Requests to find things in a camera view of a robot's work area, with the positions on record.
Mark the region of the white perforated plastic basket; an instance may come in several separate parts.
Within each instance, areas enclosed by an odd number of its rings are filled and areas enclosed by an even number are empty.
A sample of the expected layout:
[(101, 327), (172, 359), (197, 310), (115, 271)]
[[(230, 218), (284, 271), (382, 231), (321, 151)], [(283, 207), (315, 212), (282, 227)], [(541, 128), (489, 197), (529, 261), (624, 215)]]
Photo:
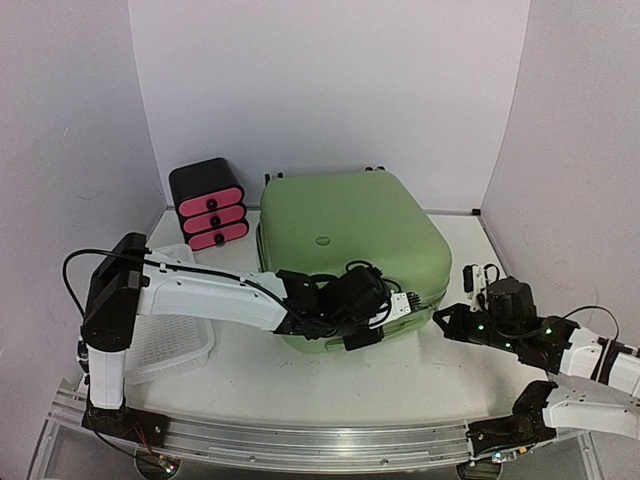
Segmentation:
[(215, 345), (211, 320), (160, 315), (136, 318), (125, 383), (138, 385), (204, 367)]

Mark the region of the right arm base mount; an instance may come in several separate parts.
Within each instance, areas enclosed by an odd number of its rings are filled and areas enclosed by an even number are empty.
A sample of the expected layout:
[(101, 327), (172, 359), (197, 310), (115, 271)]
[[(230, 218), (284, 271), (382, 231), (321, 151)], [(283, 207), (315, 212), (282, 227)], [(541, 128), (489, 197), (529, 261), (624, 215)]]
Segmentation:
[(473, 456), (480, 458), (555, 439), (556, 429), (544, 422), (544, 405), (516, 402), (509, 416), (472, 422), (466, 437), (471, 441)]

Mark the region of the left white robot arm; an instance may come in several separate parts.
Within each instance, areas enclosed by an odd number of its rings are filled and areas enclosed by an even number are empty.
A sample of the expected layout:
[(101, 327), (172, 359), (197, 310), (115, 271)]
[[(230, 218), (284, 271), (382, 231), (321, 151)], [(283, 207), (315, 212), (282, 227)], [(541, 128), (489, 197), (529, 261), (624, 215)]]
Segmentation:
[(114, 437), (134, 428), (125, 408), (125, 357), (138, 317), (188, 316), (239, 323), (277, 335), (307, 340), (348, 337), (378, 330), (379, 316), (391, 309), (391, 293), (372, 265), (349, 268), (341, 276), (235, 273), (172, 260), (148, 249), (146, 237), (125, 235), (113, 250), (81, 249), (100, 256), (87, 299), (76, 304), (82, 316), (82, 360), (89, 375), (94, 417)]

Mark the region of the green hard-shell suitcase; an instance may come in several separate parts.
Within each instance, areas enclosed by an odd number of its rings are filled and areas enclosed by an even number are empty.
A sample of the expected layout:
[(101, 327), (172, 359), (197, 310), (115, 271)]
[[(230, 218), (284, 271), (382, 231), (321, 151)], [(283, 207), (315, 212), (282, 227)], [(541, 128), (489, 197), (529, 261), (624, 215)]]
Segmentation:
[(395, 287), (418, 295), (421, 310), (384, 325), (386, 343), (424, 327), (450, 281), (444, 236), (385, 170), (271, 179), (256, 242), (264, 271), (340, 276), (348, 263), (370, 263)]

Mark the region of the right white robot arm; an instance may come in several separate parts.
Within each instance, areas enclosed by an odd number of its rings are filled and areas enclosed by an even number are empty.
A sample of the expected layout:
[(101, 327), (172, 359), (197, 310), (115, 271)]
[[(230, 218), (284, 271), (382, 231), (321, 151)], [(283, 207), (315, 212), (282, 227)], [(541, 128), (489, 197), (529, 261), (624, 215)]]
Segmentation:
[(513, 354), (547, 376), (524, 388), (509, 415), (469, 425), (475, 451), (542, 443), (563, 428), (638, 439), (638, 348), (605, 338), (569, 315), (538, 318), (532, 308), (455, 304), (433, 319), (446, 339)]

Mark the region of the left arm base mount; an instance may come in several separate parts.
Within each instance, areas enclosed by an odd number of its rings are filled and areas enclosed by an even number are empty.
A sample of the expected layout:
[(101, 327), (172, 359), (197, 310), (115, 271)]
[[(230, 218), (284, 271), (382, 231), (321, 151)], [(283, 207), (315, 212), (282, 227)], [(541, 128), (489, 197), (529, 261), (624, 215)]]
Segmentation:
[(135, 442), (149, 447), (164, 445), (169, 423), (170, 418), (166, 415), (126, 405), (117, 410), (109, 410), (89, 404), (82, 419), (82, 426), (101, 438)]

